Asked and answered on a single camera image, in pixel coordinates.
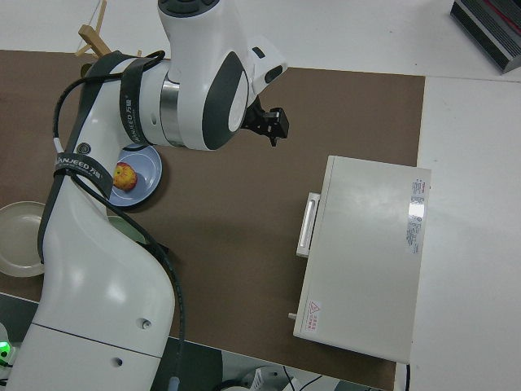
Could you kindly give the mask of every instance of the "screw hole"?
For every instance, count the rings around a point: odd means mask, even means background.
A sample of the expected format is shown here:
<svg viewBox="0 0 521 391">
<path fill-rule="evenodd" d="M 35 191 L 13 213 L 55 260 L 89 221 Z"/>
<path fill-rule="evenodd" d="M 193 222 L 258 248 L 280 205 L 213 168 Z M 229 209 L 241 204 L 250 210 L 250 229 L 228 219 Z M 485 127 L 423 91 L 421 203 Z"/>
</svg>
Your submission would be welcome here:
<svg viewBox="0 0 521 391">
<path fill-rule="evenodd" d="M 119 358 L 119 357 L 114 357 L 112 359 L 112 365 L 115 368 L 121 367 L 123 365 L 123 360 L 121 358 Z"/>
<path fill-rule="evenodd" d="M 142 328 L 143 330 L 147 330 L 152 326 L 152 322 L 148 319 L 139 318 L 138 319 L 138 327 Z"/>
</svg>

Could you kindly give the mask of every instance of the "green light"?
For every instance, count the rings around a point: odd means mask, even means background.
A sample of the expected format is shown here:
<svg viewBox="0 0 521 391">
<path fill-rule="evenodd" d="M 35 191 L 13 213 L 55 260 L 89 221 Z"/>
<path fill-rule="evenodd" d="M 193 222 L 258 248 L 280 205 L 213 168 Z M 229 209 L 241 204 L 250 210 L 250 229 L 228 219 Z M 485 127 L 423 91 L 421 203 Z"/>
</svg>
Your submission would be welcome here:
<svg viewBox="0 0 521 391">
<path fill-rule="evenodd" d="M 6 357 L 11 352 L 11 346 L 8 342 L 0 341 L 0 357 Z"/>
</svg>

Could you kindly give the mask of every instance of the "white box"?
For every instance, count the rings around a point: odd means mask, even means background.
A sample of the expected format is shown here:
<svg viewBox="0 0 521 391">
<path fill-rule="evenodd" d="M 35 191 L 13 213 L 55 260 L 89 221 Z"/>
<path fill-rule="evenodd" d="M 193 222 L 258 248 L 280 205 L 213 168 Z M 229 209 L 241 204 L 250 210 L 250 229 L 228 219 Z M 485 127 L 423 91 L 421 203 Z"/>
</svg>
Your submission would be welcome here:
<svg viewBox="0 0 521 391">
<path fill-rule="evenodd" d="M 430 181 L 329 157 L 295 336 L 409 363 Z"/>
</svg>

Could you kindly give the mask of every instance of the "white cable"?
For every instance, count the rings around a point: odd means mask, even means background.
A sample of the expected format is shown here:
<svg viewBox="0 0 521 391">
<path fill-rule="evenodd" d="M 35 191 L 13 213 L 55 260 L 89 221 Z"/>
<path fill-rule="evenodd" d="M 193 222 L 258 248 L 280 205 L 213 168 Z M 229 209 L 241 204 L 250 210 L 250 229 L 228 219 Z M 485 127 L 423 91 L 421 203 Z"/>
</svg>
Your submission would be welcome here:
<svg viewBox="0 0 521 391">
<path fill-rule="evenodd" d="M 169 391 L 177 391 L 179 389 L 179 381 L 178 377 L 171 377 L 169 381 Z"/>
<path fill-rule="evenodd" d="M 59 141 L 59 138 L 54 137 L 54 138 L 52 139 L 52 141 L 55 142 L 55 149 L 56 149 L 56 152 L 58 152 L 58 153 L 62 153 L 62 152 L 63 152 L 63 147 L 62 147 L 62 143 Z"/>
</svg>

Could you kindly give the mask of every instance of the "white bowl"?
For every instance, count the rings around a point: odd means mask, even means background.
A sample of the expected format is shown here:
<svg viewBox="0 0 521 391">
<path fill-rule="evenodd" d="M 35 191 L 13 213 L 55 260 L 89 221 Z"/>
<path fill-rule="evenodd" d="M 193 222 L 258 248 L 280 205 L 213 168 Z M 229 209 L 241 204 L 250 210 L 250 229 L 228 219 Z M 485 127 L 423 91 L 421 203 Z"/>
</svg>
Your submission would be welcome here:
<svg viewBox="0 0 521 391">
<path fill-rule="evenodd" d="M 0 209 L 0 272 L 14 277 L 43 273 L 37 237 L 44 207 L 21 201 Z"/>
</svg>

